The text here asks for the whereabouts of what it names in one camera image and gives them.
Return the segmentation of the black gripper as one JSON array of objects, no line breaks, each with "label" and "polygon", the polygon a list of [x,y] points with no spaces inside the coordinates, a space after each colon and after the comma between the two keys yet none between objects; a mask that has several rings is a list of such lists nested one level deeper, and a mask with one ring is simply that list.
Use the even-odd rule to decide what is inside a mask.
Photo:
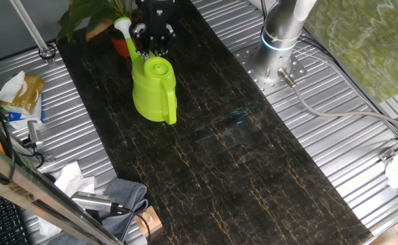
[{"label": "black gripper", "polygon": [[155,55],[168,53],[175,39],[175,32],[169,22],[176,8],[175,0],[137,0],[137,7],[143,14],[144,23],[133,30],[133,38],[139,56],[149,55],[150,36],[158,37]]}]

